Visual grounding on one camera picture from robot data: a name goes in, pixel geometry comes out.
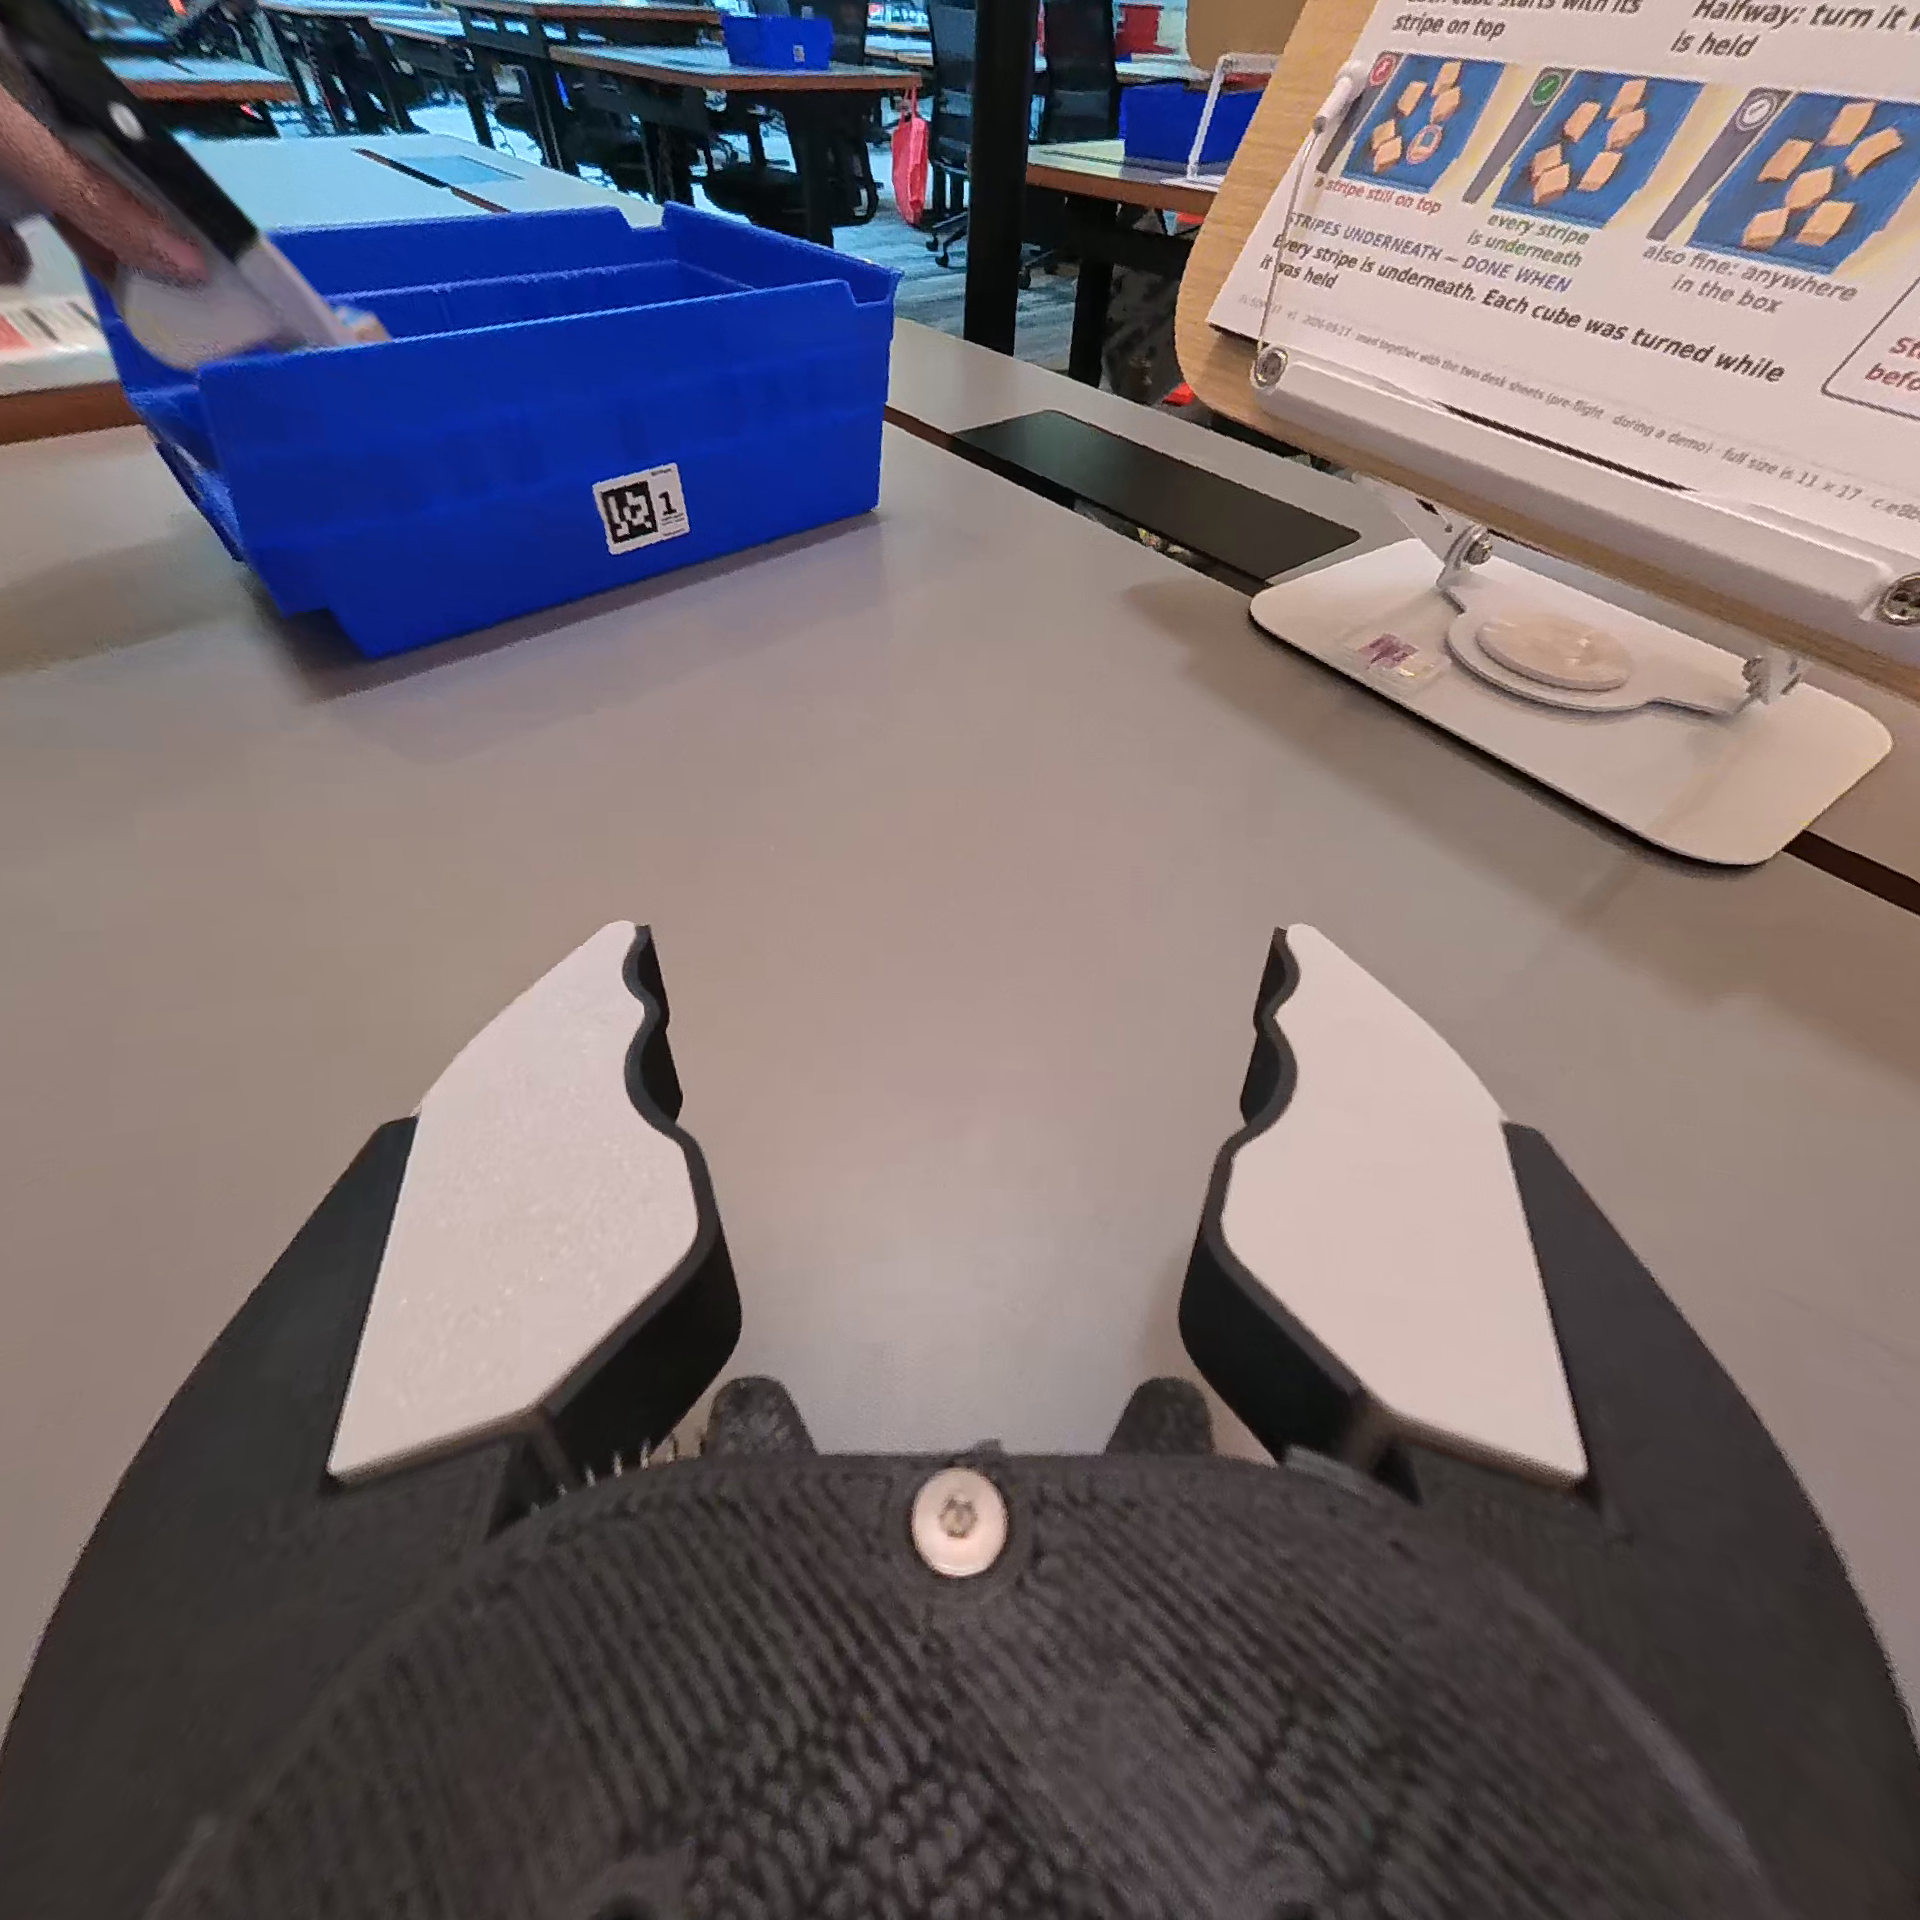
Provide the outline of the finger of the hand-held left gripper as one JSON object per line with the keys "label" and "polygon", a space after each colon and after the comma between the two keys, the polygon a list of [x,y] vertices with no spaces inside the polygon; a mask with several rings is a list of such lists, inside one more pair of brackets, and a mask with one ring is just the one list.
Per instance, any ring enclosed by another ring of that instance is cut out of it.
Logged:
{"label": "finger of the hand-held left gripper", "polygon": [[195,286],[122,267],[122,325],[175,371],[243,352],[389,340],[375,316],[332,306],[279,241],[213,259]]}

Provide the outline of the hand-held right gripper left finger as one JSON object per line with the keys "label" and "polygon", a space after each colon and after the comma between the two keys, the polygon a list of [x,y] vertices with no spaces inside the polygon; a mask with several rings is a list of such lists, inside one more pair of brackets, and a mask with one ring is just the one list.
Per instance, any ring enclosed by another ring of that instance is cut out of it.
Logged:
{"label": "hand-held right gripper left finger", "polygon": [[499,1437],[554,1477],[667,1451],[740,1345],[732,1255],[684,1129],[667,1025],[651,928],[601,924],[429,1082],[332,1477]]}

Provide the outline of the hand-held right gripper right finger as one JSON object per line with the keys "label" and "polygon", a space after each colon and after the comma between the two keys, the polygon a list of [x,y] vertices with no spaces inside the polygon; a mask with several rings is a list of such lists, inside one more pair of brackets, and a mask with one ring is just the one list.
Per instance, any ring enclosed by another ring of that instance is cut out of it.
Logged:
{"label": "hand-held right gripper right finger", "polygon": [[1275,1464],[1435,1451],[1533,1491],[1590,1477],[1502,1103],[1312,924],[1275,928],[1258,966],[1182,1346]]}

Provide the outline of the blue bin with tag sticker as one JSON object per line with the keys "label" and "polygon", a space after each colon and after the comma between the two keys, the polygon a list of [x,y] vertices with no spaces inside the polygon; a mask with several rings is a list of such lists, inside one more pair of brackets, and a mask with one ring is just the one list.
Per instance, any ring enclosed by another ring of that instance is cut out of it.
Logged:
{"label": "blue bin with tag sticker", "polygon": [[165,366],[165,465],[279,614],[382,661],[878,508],[896,271],[670,205],[279,230],[389,340]]}

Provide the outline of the person's left hand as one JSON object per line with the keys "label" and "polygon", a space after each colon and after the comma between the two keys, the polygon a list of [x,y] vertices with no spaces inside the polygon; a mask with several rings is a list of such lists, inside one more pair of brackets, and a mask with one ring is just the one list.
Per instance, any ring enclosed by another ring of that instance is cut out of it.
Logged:
{"label": "person's left hand", "polygon": [[46,219],[93,280],[206,285],[206,250],[146,198],[79,158],[8,88],[0,93],[0,285],[33,280],[21,219]]}

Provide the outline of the red-label paper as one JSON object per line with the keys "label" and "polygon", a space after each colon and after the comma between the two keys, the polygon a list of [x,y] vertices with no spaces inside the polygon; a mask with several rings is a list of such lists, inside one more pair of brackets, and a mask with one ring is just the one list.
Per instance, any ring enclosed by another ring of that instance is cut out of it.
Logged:
{"label": "red-label paper", "polygon": [[82,294],[6,301],[0,363],[82,356],[103,352],[101,316]]}

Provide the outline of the instruction board on wooden stand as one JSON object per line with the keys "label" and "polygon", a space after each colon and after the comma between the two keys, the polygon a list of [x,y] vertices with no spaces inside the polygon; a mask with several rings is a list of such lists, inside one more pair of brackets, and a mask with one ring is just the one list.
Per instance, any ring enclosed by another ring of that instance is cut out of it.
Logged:
{"label": "instruction board on wooden stand", "polygon": [[1459,416],[1213,325],[1269,194],[1353,93],[1376,3],[1278,3],[1278,46],[1182,286],[1199,406],[1368,485],[1396,533],[1275,576],[1255,624],[1562,800],[1707,868],[1761,868],[1887,730],[1806,683],[1916,696],[1920,533],[1777,514]]}

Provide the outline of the row of wooden-top desks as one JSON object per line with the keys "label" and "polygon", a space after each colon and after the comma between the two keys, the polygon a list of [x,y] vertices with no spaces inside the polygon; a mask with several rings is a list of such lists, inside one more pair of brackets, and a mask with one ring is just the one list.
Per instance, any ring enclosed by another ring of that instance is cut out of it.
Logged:
{"label": "row of wooden-top desks", "polygon": [[[463,82],[469,117],[480,127],[480,75],[520,70],[547,158],[579,174],[567,136],[588,136],[580,108],[617,117],[645,131],[645,194],[670,205],[691,190],[684,158],[724,131],[724,108],[707,108],[707,101],[769,108],[785,127],[790,166],[755,166],[755,180],[783,205],[799,205],[785,230],[817,244],[836,234],[839,194],[855,190],[855,174],[839,166],[836,151],[867,145],[878,101],[905,101],[921,82],[916,70],[883,64],[732,64],[721,42],[691,42],[691,32],[755,26],[755,15],[721,15],[704,3],[199,3],[183,10],[168,39],[103,39],[103,53],[122,58],[127,81],[135,75],[135,58],[146,70],[183,70],[199,58],[190,53],[190,39],[213,15],[260,15],[289,58],[289,81],[243,81],[234,64],[220,58],[210,81],[146,81],[146,101],[297,101],[309,108],[297,53],[317,42],[309,75],[342,131],[410,131],[404,101],[395,93],[396,58],[416,58],[429,81]],[[1032,219],[1032,241],[1078,259],[1069,376],[1104,383],[1110,271],[1131,262],[1138,271],[1174,285],[1192,250],[1184,234],[1138,230],[1129,219],[1138,209],[1199,219],[1221,174],[1120,158],[1110,143],[1045,143],[1030,151],[1030,174],[1025,219]]]}

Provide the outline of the group of black office chairs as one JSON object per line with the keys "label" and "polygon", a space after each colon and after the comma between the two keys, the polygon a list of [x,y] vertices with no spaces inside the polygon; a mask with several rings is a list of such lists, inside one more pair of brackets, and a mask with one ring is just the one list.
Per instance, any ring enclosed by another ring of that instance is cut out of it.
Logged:
{"label": "group of black office chairs", "polygon": [[[927,250],[948,267],[948,244],[972,234],[962,180],[972,174],[972,106],[977,106],[977,0],[927,10],[927,118],[896,108],[896,136],[927,136]],[[1120,117],[1118,81],[1118,3],[1106,0],[1045,0],[1038,3],[1038,131],[1032,143],[1110,143]],[[769,161],[707,166],[707,205],[755,224],[785,230],[801,217],[801,184]]]}

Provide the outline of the black pillar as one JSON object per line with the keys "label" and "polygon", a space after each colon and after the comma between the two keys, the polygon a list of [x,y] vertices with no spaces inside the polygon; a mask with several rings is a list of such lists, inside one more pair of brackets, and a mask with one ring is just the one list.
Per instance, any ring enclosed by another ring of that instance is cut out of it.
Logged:
{"label": "black pillar", "polygon": [[1013,356],[1025,267],[1025,166],[1032,127],[1032,0],[977,3],[972,58],[972,262],[966,340]]}

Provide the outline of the printed instruction sheet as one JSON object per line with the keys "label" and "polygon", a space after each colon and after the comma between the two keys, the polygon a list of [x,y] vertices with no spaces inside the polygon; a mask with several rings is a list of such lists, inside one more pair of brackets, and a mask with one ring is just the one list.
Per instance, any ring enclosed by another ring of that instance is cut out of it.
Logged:
{"label": "printed instruction sheet", "polygon": [[1916,3],[1376,3],[1213,325],[1666,489],[1916,533]]}

